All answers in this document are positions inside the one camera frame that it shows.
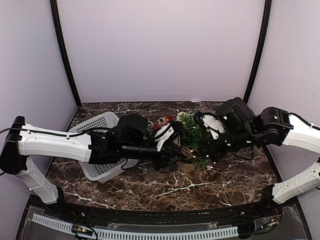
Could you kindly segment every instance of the light purple wall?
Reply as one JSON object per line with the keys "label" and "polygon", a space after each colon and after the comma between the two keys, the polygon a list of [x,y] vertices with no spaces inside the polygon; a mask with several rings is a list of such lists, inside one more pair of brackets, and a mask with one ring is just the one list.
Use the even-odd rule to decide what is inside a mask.
{"label": "light purple wall", "polygon": [[[320,1],[273,1],[265,47],[249,106],[275,106],[320,125]],[[320,157],[295,147],[271,146],[283,180]],[[320,191],[299,197],[313,239],[320,236]]]}
{"label": "light purple wall", "polygon": [[264,0],[59,0],[81,100],[243,96]]}
{"label": "light purple wall", "polygon": [[[0,86],[0,130],[10,127],[18,115],[38,127],[66,129],[76,105],[59,52],[50,1],[0,1]],[[0,149],[5,137],[0,135]],[[50,158],[36,160],[45,172]],[[0,176],[0,239],[15,239],[29,194],[14,176]]]}

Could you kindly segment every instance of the mesh basket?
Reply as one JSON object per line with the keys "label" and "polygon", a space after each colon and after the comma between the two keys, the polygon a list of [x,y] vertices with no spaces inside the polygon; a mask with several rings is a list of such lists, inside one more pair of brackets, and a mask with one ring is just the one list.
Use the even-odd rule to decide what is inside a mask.
{"label": "mesh basket", "polygon": [[[84,121],[77,126],[74,126],[69,130],[72,133],[79,133],[84,130],[96,127],[106,127],[113,128],[118,124],[119,118],[113,112],[105,112],[93,118],[90,118],[87,121]],[[87,162],[79,162],[80,166],[85,174],[85,176],[91,181],[98,181],[100,183],[104,183],[115,176],[124,172],[121,169],[121,166],[124,168],[130,168],[136,165],[138,160],[128,159],[126,164],[126,159],[122,158],[118,163],[114,164],[89,164]]]}

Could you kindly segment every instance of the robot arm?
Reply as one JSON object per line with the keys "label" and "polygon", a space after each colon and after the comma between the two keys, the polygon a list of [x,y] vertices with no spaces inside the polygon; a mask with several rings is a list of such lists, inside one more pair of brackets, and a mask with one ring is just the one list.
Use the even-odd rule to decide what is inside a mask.
{"label": "robot arm", "polygon": [[[197,113],[194,120],[203,126],[205,114]],[[212,138],[204,142],[200,152],[209,155],[214,162],[220,161],[227,152],[237,152],[256,144],[295,146],[320,153],[320,128],[306,122],[294,113],[276,107],[264,109],[255,116],[253,111],[239,98],[228,100],[218,108],[215,120],[219,120],[225,131],[216,124]],[[304,193],[320,184],[320,160],[300,174],[272,186],[265,197],[277,204]]]}
{"label": "robot arm", "polygon": [[34,164],[30,155],[43,155],[78,160],[89,164],[114,164],[121,158],[153,162],[155,170],[165,168],[179,151],[167,146],[179,135],[175,123],[163,126],[152,138],[148,121],[136,114],[123,116],[118,125],[106,132],[83,133],[41,129],[25,124],[18,116],[9,131],[0,155],[0,169],[21,179],[47,205],[63,202],[63,191],[53,185]]}

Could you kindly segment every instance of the enclosure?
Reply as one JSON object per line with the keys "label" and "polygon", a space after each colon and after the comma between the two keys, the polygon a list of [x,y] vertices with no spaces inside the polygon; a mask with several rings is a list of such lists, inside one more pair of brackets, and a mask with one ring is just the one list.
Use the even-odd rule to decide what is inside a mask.
{"label": "enclosure", "polygon": [[[158,118],[214,113],[235,97],[256,115],[277,107],[320,124],[319,12],[315,0],[3,0],[0,129],[24,116],[33,126],[68,131],[113,112],[146,117],[151,132]],[[0,134],[2,145],[5,138]],[[248,160],[250,149],[230,152],[190,172],[176,164],[154,171],[145,161],[106,182],[88,179],[76,160],[32,157],[68,204],[86,209],[88,223],[104,226],[98,215],[124,221],[131,214],[125,211],[147,211],[150,218],[165,211],[162,222],[179,222],[181,211],[208,218],[217,209],[238,211],[319,157],[275,145],[253,153]],[[39,199],[13,175],[0,182],[0,237],[20,239]],[[270,238],[319,239],[318,197],[312,189],[288,203],[282,221],[296,235],[279,226]]]}

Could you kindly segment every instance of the brown marble surface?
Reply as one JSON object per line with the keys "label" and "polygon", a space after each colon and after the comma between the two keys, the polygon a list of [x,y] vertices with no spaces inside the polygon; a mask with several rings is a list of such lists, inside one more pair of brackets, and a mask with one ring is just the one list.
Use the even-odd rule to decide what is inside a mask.
{"label": "brown marble surface", "polygon": [[[159,117],[195,110],[214,112],[219,105],[218,102],[88,103],[80,107],[71,127],[111,111],[119,117],[141,114],[148,118],[152,129]],[[250,157],[250,150],[244,149],[239,154]],[[260,199],[265,186],[277,182],[262,149],[254,149],[252,161],[229,153],[211,165],[212,170],[182,172],[174,164],[157,172],[150,161],[145,161],[100,183],[88,180],[77,161],[55,158],[47,177],[63,189],[69,203],[141,211],[199,210],[252,203]]]}

